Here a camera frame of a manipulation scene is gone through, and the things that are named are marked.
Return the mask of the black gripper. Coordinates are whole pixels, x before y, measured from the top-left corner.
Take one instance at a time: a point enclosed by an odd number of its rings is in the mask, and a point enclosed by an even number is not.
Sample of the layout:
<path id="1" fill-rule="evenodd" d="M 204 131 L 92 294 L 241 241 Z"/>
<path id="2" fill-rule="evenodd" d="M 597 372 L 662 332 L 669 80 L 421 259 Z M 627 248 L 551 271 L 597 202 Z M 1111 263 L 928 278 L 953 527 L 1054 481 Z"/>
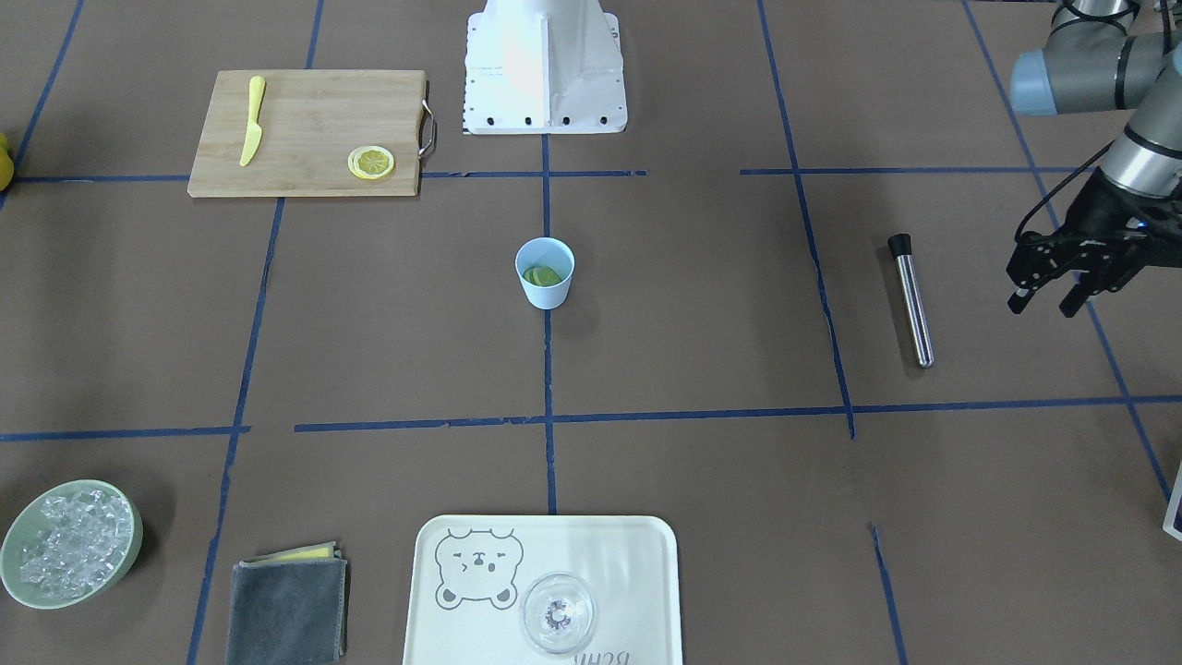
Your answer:
<path id="1" fill-rule="evenodd" d="M 1051 198 L 1047 194 L 1031 207 L 1014 232 L 1017 248 L 1007 263 L 1013 314 L 1022 314 L 1037 291 L 1069 273 L 1077 281 L 1059 309 L 1072 319 L 1102 292 L 1122 291 L 1141 269 L 1181 265 L 1178 187 L 1154 198 L 1128 193 L 1095 170 L 1056 232 L 1030 230 L 1031 219 Z"/>

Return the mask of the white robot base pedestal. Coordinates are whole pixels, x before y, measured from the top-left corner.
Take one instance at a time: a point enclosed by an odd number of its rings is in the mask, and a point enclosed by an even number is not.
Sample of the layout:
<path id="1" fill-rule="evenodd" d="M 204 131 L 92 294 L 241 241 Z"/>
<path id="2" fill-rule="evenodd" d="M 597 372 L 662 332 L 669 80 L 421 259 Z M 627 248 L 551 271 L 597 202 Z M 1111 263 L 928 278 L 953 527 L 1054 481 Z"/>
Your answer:
<path id="1" fill-rule="evenodd" d="M 628 128 L 621 22 L 598 1 L 488 1 L 465 37 L 465 133 Z"/>

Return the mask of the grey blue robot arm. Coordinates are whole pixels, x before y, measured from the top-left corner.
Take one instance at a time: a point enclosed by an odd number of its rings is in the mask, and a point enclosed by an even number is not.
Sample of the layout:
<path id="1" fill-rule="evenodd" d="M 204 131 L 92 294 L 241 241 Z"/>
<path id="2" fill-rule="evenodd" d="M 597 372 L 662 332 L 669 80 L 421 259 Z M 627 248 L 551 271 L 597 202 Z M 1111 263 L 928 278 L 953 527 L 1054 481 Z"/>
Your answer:
<path id="1" fill-rule="evenodd" d="M 1135 35 L 1139 1 L 1063 1 L 1046 46 L 1009 72 L 1009 105 L 1022 116 L 1126 110 L 1126 125 L 1078 172 L 1087 180 L 1052 233 L 1017 228 L 1007 274 L 1020 314 L 1044 286 L 1073 274 L 1059 306 L 1074 317 L 1090 299 L 1122 291 L 1143 268 L 1178 268 L 1181 51 L 1178 2 L 1160 1 L 1162 27 Z"/>

